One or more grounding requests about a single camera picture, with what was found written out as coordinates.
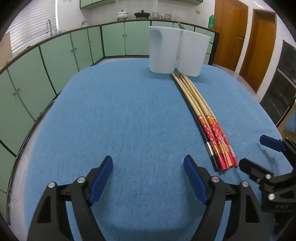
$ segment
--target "blue gripper pad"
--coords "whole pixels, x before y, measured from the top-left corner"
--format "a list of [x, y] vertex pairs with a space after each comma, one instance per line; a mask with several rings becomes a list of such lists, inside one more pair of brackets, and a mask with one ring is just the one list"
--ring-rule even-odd
[[109, 157], [91, 186], [91, 194], [89, 197], [89, 203], [91, 206], [94, 205], [95, 202], [99, 201], [112, 169], [113, 161], [112, 158]]
[[282, 141], [279, 141], [272, 137], [268, 137], [266, 135], [262, 135], [259, 141], [261, 145], [269, 147], [278, 152], [281, 152], [285, 149], [285, 146]]
[[198, 174], [194, 164], [192, 163], [188, 156], [184, 158], [184, 171], [189, 179], [191, 187], [195, 193], [196, 198], [201, 201], [204, 205], [208, 202], [208, 197], [206, 194], [206, 186], [203, 182], [201, 176]]

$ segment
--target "white plastic container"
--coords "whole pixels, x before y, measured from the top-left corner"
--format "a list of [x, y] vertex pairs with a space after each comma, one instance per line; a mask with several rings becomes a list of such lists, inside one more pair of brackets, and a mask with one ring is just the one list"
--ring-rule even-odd
[[149, 27], [149, 67], [154, 73], [199, 76], [210, 37], [179, 28]]
[[185, 75], [199, 76], [209, 42], [210, 37], [207, 35], [181, 30], [177, 70]]
[[153, 73], [174, 72], [180, 29], [149, 27], [149, 67]]

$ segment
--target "black pan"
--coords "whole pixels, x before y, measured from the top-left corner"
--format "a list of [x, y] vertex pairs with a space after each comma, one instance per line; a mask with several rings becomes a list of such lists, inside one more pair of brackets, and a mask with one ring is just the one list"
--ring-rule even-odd
[[136, 18], [148, 18], [150, 16], [150, 13], [144, 12], [144, 10], [141, 10], [141, 12], [135, 13]]

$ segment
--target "pot lid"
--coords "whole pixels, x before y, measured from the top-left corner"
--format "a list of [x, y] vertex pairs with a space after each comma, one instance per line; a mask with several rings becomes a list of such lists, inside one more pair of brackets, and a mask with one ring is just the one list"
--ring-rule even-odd
[[123, 10], [121, 10], [121, 12], [118, 12], [117, 14], [122, 14], [122, 13], [126, 13], [126, 14], [128, 14], [128, 12], [125, 12], [125, 11], [123, 11]]

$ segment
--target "metal band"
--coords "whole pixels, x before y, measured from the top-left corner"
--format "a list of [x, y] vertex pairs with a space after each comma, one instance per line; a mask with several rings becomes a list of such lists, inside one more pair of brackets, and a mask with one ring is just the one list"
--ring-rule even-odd
[[213, 156], [214, 155], [214, 152], [213, 152], [213, 149], [212, 149], [212, 146], [209, 142], [206, 142], [205, 143], [205, 147], [207, 149], [207, 152], [209, 153], [209, 156]]

